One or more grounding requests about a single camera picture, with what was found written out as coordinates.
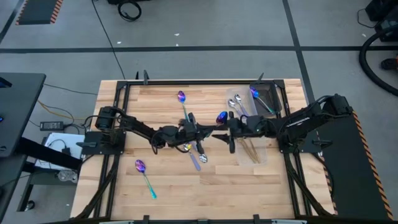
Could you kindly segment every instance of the yellow cable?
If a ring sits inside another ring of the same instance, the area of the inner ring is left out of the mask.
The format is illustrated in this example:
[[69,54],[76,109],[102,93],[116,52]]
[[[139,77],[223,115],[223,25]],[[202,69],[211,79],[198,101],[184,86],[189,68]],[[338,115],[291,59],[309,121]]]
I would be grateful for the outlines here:
[[[40,100],[37,100],[37,102],[38,102],[47,112],[49,112],[49,113],[51,113],[51,114],[54,114],[54,115],[57,115],[57,116],[60,116],[60,117],[63,117],[63,118],[73,119],[72,117],[69,117],[69,116],[66,116],[66,115],[63,115],[63,114],[59,114],[59,113],[56,113],[56,112],[54,112],[54,111],[50,111],[50,110],[46,107],[46,105],[45,105],[44,103],[42,103]],[[74,119],[84,120],[84,119],[86,119],[86,118],[74,118]]]

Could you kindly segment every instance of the black floor stripe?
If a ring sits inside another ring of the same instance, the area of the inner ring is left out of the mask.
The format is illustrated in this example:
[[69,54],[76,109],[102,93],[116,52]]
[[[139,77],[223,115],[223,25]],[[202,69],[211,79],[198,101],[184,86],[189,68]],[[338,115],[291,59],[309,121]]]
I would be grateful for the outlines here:
[[14,22],[15,17],[17,16],[17,13],[19,11],[19,8],[21,7],[22,3],[24,3],[24,0],[18,0],[17,4],[15,5],[14,10],[12,11],[10,17],[8,18],[6,25],[2,28],[2,31],[0,33],[0,44],[3,40],[3,38],[6,36],[8,29],[10,28],[12,22]]
[[[194,47],[118,47],[115,52],[194,52],[194,51],[360,51],[360,46],[194,46]],[[398,50],[398,46],[373,46],[368,50]],[[37,54],[37,53],[106,53],[112,52],[110,47],[92,48],[59,48],[59,49],[0,49],[3,54]]]
[[301,75],[302,75],[303,82],[304,82],[304,88],[305,88],[305,91],[307,92],[307,98],[308,98],[309,102],[312,103],[315,101],[315,97],[313,95],[310,77],[308,76],[308,72],[307,72],[307,67],[305,66],[303,52],[300,48],[299,37],[297,35],[297,31],[294,26],[292,12],[290,10],[289,2],[287,0],[283,0],[282,2],[284,4],[287,23],[289,24],[290,33],[292,34],[293,44],[295,47],[297,60],[298,60],[298,65],[300,67]]

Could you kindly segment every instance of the orange and black striped edge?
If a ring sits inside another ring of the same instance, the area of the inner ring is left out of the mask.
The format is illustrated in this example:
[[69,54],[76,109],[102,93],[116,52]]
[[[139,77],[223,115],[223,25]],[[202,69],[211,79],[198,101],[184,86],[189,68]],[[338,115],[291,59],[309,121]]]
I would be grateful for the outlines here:
[[18,16],[18,18],[17,18],[17,22],[15,23],[15,25],[19,25],[19,19],[21,18],[22,13],[24,13],[24,10],[25,10],[25,7],[26,7],[26,4],[27,4],[28,1],[29,1],[29,0],[26,0],[26,1],[24,2],[24,4],[22,5],[22,9],[21,9],[21,11],[19,12],[19,16]]
[[50,22],[51,24],[55,23],[55,20],[57,20],[58,13],[61,10],[61,5],[62,5],[63,0],[57,0],[57,3],[55,3],[54,11],[52,12]]
[[[323,158],[323,156],[319,157],[323,162],[325,162],[325,158]],[[330,181],[330,176],[328,173],[328,170],[326,169],[325,166],[323,166],[323,171],[325,172],[325,177],[326,177],[326,182],[328,183],[328,188],[329,188],[329,193],[331,194],[331,181]],[[337,212],[337,208],[336,208],[336,203],[333,200],[333,198],[331,199],[331,202],[333,203],[333,208],[335,209],[335,215],[338,215]]]
[[365,135],[363,134],[361,123],[359,122],[359,119],[358,119],[358,115],[356,114],[355,111],[353,112],[353,115],[354,115],[356,127],[358,128],[358,131],[359,131],[359,135],[361,136],[361,140],[362,140],[362,143],[363,143],[363,147],[365,149],[365,153],[366,153],[366,155],[368,157],[369,165],[371,166],[371,169],[373,170],[373,176],[375,178],[377,186],[379,187],[379,192],[380,192],[380,195],[381,195],[381,199],[384,202],[384,208],[386,208],[387,216],[391,220],[393,220],[394,217],[392,216],[392,211],[391,211],[390,205],[388,203],[388,200],[387,200],[387,197],[386,197],[386,193],[384,192],[384,189],[383,189],[383,186],[381,184],[381,180],[380,180],[379,174],[377,173],[376,165],[374,164],[371,152],[369,150],[368,142],[366,141]]

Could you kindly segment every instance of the wooden tabletop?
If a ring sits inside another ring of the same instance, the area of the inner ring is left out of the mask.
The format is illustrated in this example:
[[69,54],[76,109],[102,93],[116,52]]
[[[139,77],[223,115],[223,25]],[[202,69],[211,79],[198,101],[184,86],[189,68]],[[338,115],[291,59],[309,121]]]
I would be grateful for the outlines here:
[[[291,112],[305,107],[301,81],[284,81]],[[101,82],[94,114],[98,114],[101,107],[113,104],[116,82]],[[187,111],[195,115],[197,122],[214,124],[220,111],[230,110],[225,103],[227,89],[243,86],[132,86],[127,114],[155,129],[176,125],[183,118],[183,109],[176,97],[182,90],[187,96]],[[165,148],[155,155],[148,140],[128,133],[126,150],[119,163],[112,220],[142,220],[144,215],[150,215],[151,220],[252,219],[254,214],[260,218],[293,218],[284,159],[277,141],[252,140],[256,149],[266,148],[265,165],[240,166],[237,154],[230,154],[227,144],[210,137],[203,141],[208,162],[199,162],[201,171],[198,172],[188,154]],[[146,174],[157,194],[155,200],[134,166],[136,159],[146,163]],[[302,154],[301,159],[307,187],[326,210],[334,213],[323,166],[309,154]],[[81,168],[71,217],[78,215],[96,192],[102,161],[103,156],[93,156]],[[304,214],[302,196],[298,187],[296,190],[300,211]]]

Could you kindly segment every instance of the black table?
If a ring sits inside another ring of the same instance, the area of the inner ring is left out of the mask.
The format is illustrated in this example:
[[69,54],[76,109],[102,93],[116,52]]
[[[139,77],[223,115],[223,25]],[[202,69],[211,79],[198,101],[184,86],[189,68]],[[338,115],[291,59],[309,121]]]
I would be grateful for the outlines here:
[[[23,138],[30,115],[43,88],[45,75],[38,73],[0,73],[0,77],[12,83],[10,88],[0,88],[0,221],[18,183],[22,171],[37,172],[27,156],[78,170],[81,160],[54,151],[41,144]],[[18,210],[26,206],[31,186],[28,184]]]

